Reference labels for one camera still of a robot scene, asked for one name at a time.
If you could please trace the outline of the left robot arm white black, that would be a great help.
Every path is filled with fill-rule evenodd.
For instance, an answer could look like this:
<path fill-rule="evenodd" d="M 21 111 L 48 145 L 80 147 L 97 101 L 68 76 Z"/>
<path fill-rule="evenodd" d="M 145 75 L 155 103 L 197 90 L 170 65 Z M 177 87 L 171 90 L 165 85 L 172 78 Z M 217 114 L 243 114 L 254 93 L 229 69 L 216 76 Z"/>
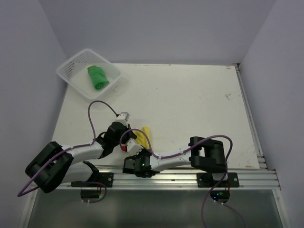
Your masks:
<path fill-rule="evenodd" d="M 55 141 L 50 142 L 30 162 L 25 173 L 44 193 L 52 192 L 65 182 L 83 181 L 92 187 L 98 183 L 99 175 L 89 160 L 109 156 L 121 138 L 123 142 L 135 139 L 134 133 L 123 135 L 130 128 L 128 123 L 115 121 L 93 143 L 64 148 Z"/>

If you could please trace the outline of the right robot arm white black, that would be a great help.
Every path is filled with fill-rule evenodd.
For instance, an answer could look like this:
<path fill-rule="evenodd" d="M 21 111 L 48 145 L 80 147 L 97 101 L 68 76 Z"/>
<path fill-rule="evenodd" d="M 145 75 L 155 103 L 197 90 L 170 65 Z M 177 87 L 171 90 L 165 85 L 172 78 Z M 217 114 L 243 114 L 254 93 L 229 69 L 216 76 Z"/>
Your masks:
<path fill-rule="evenodd" d="M 210 137 L 191 137 L 187 146 L 174 151 L 154 153 L 130 139 L 123 150 L 130 154 L 124 159 L 122 172 L 140 178 L 150 178 L 164 170 L 190 165 L 211 173 L 211 180 L 216 186 L 228 182 L 227 162 L 223 142 Z"/>

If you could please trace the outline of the yellow microfiber towel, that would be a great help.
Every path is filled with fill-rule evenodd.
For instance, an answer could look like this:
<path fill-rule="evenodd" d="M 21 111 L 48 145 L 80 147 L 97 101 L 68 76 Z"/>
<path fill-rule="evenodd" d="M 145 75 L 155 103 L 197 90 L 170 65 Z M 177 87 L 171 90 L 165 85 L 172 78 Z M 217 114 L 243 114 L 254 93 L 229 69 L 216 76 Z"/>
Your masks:
<path fill-rule="evenodd" d="M 150 134 L 150 129 L 148 126 L 144 126 L 141 129 L 141 132 L 139 131 L 133 131 L 133 133 L 136 135 L 136 142 L 141 145 L 142 147 L 144 147 L 145 149 L 149 150 L 150 146 L 149 146 L 149 141 L 151 140 L 151 134 Z"/>

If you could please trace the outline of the green microfiber towel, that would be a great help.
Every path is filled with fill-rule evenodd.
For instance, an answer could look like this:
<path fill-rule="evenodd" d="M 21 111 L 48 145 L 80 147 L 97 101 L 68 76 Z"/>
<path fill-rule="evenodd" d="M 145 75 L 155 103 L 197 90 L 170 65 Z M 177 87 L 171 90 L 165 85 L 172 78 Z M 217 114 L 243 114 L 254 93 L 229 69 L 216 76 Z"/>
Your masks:
<path fill-rule="evenodd" d="M 110 83 L 101 67 L 90 66 L 87 68 L 87 72 L 96 90 L 101 90 Z"/>

